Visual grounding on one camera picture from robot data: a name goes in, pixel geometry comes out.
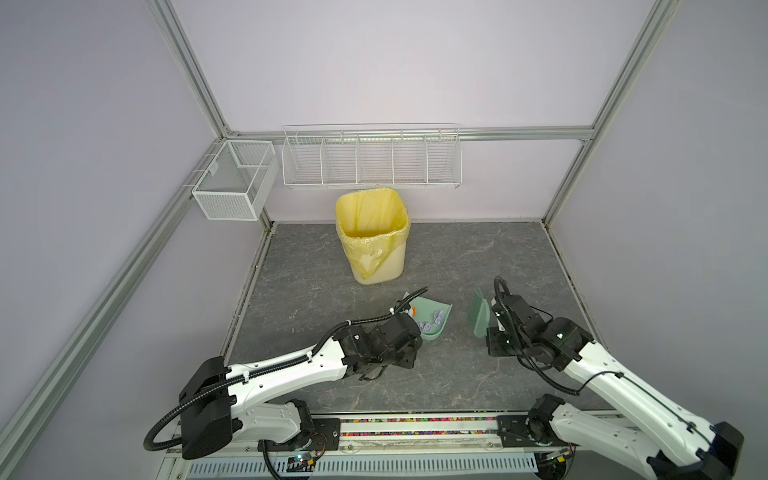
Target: gray floor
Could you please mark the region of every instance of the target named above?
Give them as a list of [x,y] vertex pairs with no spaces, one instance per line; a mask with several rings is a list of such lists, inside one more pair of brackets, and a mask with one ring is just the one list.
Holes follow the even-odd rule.
[[[385,313],[405,291],[452,303],[441,337],[424,343],[414,369],[387,369],[375,382],[348,378],[297,390],[313,413],[528,410],[557,393],[514,359],[488,356],[470,330],[472,283],[490,299],[501,275],[513,293],[585,326],[538,223],[414,223],[400,278],[363,286],[352,277],[333,225],[276,226],[230,363],[256,362],[314,344],[332,325]],[[577,383],[552,372],[567,386]],[[581,409],[609,409],[592,391],[564,396]]]

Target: trash can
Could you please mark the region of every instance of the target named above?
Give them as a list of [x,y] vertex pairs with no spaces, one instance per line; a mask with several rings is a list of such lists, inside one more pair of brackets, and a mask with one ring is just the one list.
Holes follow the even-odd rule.
[[410,230],[406,205],[391,188],[352,192],[336,202],[336,232],[363,285],[400,276]]

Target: light blue slotted rail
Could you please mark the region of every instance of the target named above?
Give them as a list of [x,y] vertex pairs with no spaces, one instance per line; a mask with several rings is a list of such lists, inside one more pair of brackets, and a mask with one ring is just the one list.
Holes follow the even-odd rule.
[[[286,473],[286,457],[273,460],[280,475],[306,477],[306,473]],[[328,455],[317,462],[312,476],[443,476],[469,473],[537,472],[533,453],[457,453],[428,455]],[[201,458],[192,462],[187,478],[267,478],[264,460],[258,458]]]

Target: wire basket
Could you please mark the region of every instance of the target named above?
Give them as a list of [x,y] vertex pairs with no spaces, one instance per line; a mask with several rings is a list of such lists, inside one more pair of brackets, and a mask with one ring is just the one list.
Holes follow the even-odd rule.
[[210,220],[259,220],[279,168],[271,141],[227,140],[192,194]]
[[294,189],[458,187],[462,182],[456,125],[379,125],[376,130],[345,127],[292,133],[289,129],[296,127],[286,127],[285,185]]

